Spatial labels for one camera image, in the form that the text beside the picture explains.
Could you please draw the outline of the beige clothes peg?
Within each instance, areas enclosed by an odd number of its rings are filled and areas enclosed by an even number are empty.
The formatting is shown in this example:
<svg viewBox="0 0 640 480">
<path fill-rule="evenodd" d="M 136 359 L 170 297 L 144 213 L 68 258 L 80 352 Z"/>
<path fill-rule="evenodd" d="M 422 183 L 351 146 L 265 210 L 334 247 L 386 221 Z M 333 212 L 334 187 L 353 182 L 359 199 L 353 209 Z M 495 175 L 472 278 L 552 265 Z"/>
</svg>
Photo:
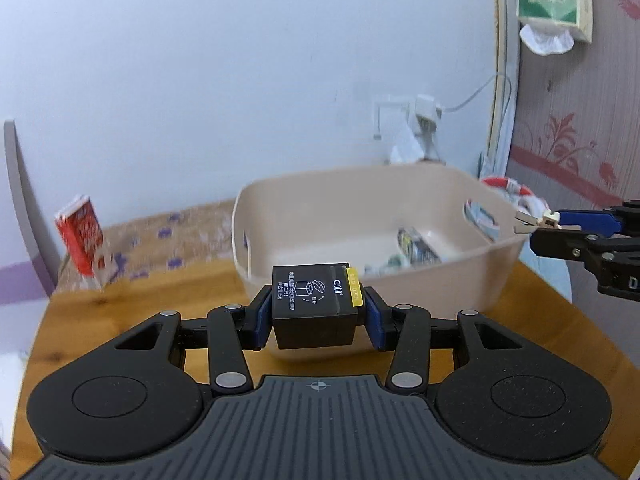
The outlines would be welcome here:
<svg viewBox="0 0 640 480">
<path fill-rule="evenodd" d="M 546 209 L 541 217 L 518 211 L 515 214 L 515 220 L 515 234 L 532 234 L 540 229 L 557 231 L 580 231 L 582 229 L 581 226 L 576 226 L 576 224 L 561 224 L 559 211 L 551 211 L 549 209 Z"/>
</svg>

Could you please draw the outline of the dark long carton box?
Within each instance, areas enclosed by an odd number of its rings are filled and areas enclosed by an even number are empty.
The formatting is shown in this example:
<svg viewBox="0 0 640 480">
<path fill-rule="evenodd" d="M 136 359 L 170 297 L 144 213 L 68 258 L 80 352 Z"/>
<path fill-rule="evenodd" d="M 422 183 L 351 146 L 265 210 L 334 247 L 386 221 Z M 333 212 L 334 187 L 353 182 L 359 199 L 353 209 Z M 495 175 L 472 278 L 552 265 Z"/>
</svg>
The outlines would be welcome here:
<svg viewBox="0 0 640 480">
<path fill-rule="evenodd" d="M 412 266 L 442 262 L 439 255 L 416 229 L 400 228 L 397 232 L 397 245 Z"/>
</svg>

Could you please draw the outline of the black cube box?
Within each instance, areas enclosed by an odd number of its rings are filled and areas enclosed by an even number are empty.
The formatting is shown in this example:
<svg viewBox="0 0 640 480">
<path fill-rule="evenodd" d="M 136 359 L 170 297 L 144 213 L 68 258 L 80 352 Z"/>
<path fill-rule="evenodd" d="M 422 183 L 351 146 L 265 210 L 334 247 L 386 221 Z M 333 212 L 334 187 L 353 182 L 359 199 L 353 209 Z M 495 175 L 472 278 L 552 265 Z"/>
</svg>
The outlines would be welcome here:
<svg viewBox="0 0 640 480">
<path fill-rule="evenodd" d="M 278 348 L 349 346 L 363 307 L 359 275 L 347 263 L 272 269 L 272 324 Z"/>
</svg>

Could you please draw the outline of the colourful snack packet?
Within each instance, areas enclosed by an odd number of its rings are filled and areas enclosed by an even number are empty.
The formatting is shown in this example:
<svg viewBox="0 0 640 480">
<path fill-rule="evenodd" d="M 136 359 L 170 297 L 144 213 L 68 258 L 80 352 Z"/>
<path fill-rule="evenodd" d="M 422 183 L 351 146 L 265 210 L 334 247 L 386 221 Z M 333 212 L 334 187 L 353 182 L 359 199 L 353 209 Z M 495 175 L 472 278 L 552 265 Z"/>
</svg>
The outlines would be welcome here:
<svg viewBox="0 0 640 480">
<path fill-rule="evenodd" d="M 500 237 L 500 226 L 495 217 L 479 203 L 467 200 L 463 206 L 465 219 L 477 228 L 488 240 L 496 242 Z"/>
</svg>

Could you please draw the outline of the green seaweed snack bag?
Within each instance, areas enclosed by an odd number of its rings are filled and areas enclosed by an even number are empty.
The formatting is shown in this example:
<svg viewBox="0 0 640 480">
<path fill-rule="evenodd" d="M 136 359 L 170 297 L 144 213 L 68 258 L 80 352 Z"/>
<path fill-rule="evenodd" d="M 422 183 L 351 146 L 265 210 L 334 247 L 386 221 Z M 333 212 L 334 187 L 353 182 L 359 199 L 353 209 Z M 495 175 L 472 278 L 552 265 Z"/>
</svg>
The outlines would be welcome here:
<svg viewBox="0 0 640 480">
<path fill-rule="evenodd" d="M 388 257 L 384 263 L 366 264 L 363 273 L 366 275 L 385 275 L 401 272 L 402 270 L 411 268 L 410 260 L 401 254 L 393 254 Z"/>
</svg>

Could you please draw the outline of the red white headphones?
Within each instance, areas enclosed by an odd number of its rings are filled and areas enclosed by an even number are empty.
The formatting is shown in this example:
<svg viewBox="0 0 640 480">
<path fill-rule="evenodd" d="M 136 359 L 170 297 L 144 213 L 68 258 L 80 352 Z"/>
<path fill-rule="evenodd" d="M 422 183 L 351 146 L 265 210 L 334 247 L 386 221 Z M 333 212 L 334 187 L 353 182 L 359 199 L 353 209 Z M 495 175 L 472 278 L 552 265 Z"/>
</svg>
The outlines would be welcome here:
<svg viewBox="0 0 640 480">
<path fill-rule="evenodd" d="M 549 209 L 545 200 L 535 195 L 526 185 L 518 183 L 517 180 L 508 177 L 484 177 L 482 182 L 524 214 L 540 219 Z"/>
</svg>

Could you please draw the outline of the beige plastic storage bin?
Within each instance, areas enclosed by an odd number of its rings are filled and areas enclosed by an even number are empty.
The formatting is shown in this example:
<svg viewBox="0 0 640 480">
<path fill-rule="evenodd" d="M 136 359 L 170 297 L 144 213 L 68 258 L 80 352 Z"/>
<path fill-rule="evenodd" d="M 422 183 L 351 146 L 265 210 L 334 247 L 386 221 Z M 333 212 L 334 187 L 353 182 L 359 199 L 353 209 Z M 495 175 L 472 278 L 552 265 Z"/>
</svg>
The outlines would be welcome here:
<svg viewBox="0 0 640 480">
<path fill-rule="evenodd" d="M 467 200 L 498 221 L 496 242 L 465 219 Z M 434 162 L 287 174 L 239 192 L 232 258 L 249 294 L 270 282 L 275 266 L 347 262 L 388 304 L 414 304 L 436 318 L 453 318 L 497 302 L 525 242 L 514 233 L 515 214 L 489 186 Z M 400 228 L 416 229 L 442 262 L 364 274 L 366 264 L 401 254 Z"/>
</svg>

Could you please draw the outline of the floral patterned cloth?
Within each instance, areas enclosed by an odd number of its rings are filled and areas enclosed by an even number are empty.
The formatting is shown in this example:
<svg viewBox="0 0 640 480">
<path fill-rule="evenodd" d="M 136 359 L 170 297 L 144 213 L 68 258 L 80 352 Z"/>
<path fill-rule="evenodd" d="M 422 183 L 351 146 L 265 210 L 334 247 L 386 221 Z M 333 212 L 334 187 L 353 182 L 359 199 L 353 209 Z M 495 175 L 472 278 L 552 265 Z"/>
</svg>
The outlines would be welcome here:
<svg viewBox="0 0 640 480">
<path fill-rule="evenodd" d="M 117 273 L 104 287 L 147 278 L 156 271 L 182 269 L 191 263 L 229 259 L 232 207 L 230 202 L 214 203 L 108 228 L 100 225 L 117 264 Z M 94 288 L 89 288 L 79 275 L 66 249 L 55 290 L 81 289 Z"/>
</svg>

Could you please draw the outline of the red milk carton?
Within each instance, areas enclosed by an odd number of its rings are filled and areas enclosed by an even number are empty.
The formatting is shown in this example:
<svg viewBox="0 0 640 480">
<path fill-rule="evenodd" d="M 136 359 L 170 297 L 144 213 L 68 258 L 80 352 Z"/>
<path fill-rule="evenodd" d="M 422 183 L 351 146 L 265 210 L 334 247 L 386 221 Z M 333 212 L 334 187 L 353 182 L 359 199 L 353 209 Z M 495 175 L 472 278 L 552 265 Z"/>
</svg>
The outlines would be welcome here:
<svg viewBox="0 0 640 480">
<path fill-rule="evenodd" d="M 90 197 L 76 196 L 54 222 L 79 275 L 89 288 L 102 289 L 114 278 L 117 264 Z"/>
</svg>

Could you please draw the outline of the white purple board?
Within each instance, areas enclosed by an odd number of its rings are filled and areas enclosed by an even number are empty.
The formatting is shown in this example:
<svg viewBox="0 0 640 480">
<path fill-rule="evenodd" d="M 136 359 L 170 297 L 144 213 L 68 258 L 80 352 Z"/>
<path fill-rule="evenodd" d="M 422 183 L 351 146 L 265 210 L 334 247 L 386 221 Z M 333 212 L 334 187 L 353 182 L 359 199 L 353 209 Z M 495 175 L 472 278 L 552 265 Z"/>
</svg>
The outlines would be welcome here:
<svg viewBox="0 0 640 480">
<path fill-rule="evenodd" d="M 28 216 L 15 122 L 7 120 L 1 128 L 1 305 L 41 300 L 53 291 Z"/>
</svg>

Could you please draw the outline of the white charger plug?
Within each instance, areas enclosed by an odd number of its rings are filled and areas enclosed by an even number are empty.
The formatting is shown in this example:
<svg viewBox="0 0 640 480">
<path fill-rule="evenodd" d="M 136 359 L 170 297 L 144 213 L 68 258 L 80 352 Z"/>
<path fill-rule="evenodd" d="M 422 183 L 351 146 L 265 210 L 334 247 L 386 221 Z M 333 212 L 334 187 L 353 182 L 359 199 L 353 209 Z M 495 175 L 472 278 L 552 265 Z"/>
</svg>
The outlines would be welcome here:
<svg viewBox="0 0 640 480">
<path fill-rule="evenodd" d="M 414 102 L 414 114 L 416 121 L 423 133 L 433 133 L 442 118 L 442 107 L 437 103 L 434 96 L 418 94 Z"/>
</svg>

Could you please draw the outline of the green hanging tissue pack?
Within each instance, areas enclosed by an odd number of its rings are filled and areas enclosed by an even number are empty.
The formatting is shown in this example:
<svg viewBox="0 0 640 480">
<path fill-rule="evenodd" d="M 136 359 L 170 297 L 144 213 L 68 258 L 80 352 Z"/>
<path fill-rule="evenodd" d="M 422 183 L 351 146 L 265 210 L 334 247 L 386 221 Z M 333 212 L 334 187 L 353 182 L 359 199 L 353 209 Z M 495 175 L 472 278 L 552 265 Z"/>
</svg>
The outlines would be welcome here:
<svg viewBox="0 0 640 480">
<path fill-rule="evenodd" d="M 570 52 L 592 43 L 592 0 L 518 0 L 522 43 L 539 56 Z"/>
</svg>

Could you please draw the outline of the white wall socket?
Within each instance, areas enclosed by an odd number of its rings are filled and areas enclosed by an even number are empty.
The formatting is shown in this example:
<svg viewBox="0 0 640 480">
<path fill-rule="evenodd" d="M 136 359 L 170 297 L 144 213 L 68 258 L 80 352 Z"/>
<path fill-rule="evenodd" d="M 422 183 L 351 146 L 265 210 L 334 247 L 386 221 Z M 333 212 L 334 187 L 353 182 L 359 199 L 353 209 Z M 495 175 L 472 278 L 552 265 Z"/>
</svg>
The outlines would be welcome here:
<svg viewBox="0 0 640 480">
<path fill-rule="evenodd" d="M 372 110 L 373 140 L 381 142 L 396 126 L 408 124 L 411 112 L 412 102 L 404 96 L 390 96 L 386 100 L 375 101 Z"/>
</svg>

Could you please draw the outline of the white bed headboard frame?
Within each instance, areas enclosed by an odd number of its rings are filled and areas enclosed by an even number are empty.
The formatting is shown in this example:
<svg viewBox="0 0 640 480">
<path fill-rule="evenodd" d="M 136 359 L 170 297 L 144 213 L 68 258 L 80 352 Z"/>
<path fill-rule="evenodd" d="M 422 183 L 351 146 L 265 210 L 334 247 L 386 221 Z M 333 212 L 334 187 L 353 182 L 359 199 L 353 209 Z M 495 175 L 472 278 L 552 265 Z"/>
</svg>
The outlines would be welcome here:
<svg viewBox="0 0 640 480">
<path fill-rule="evenodd" d="M 506 173 L 518 102 L 518 69 L 520 68 L 520 23 L 518 0 L 496 0 L 496 78 L 494 79 L 494 111 L 487 156 L 492 174 Z"/>
</svg>

